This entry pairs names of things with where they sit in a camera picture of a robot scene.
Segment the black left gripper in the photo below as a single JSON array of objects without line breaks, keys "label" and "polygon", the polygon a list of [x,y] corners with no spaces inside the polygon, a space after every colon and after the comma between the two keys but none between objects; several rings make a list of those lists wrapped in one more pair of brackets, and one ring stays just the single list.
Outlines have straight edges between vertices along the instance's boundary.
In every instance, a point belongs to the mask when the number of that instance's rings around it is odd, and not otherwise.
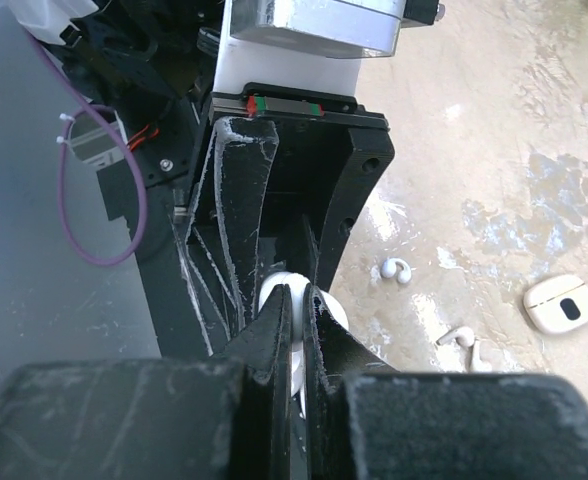
[{"label": "black left gripper", "polygon": [[205,349],[220,350],[259,310],[260,227],[279,146],[275,122],[348,126],[322,139],[309,169],[314,282],[322,289],[331,286],[395,151],[386,117],[353,96],[250,82],[236,94],[212,91],[208,117],[190,158],[187,222],[174,233],[188,317]]}]

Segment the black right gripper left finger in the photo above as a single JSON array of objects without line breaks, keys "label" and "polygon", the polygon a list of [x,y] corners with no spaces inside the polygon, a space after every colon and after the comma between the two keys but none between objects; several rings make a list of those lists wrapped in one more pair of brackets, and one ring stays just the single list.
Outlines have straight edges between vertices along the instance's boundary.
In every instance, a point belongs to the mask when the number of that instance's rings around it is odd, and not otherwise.
[{"label": "black right gripper left finger", "polygon": [[0,479],[286,479],[289,289],[202,361],[55,362],[0,390]]}]

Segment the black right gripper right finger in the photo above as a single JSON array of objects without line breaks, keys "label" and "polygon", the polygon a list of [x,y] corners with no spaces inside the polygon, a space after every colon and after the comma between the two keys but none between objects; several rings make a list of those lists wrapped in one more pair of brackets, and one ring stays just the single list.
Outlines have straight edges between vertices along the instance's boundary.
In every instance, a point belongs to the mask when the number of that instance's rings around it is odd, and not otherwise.
[{"label": "black right gripper right finger", "polygon": [[401,372],[304,294],[312,479],[588,479],[588,404],[544,374]]}]

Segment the white clip earbud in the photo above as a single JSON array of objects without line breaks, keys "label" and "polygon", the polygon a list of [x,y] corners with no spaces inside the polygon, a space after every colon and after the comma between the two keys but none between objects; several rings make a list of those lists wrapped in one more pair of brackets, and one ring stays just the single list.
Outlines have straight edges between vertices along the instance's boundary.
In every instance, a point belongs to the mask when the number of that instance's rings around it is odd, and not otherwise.
[{"label": "white clip earbud", "polygon": [[371,269],[370,277],[373,284],[381,280],[395,279],[399,284],[407,285],[412,281],[413,272],[404,259],[389,257]]}]

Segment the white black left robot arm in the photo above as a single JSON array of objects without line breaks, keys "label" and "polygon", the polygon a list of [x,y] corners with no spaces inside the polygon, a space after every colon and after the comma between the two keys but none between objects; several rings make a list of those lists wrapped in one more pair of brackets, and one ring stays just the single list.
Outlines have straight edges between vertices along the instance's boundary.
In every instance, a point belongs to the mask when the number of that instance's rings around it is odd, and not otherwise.
[{"label": "white black left robot arm", "polygon": [[329,294],[352,227],[394,158],[355,97],[411,1],[13,1],[79,111],[123,158],[99,179],[130,244],[163,354],[212,355],[276,331],[302,351],[354,344]]}]

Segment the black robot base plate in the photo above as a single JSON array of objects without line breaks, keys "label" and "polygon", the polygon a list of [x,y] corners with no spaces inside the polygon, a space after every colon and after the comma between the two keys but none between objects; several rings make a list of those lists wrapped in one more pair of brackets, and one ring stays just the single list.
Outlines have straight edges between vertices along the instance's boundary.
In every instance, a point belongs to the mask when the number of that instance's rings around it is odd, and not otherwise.
[{"label": "black robot base plate", "polygon": [[124,124],[130,160],[100,170],[101,193],[132,230],[159,351],[184,360],[214,352],[188,317],[174,231],[187,222],[222,17],[219,1],[95,1],[55,49],[71,85]]}]

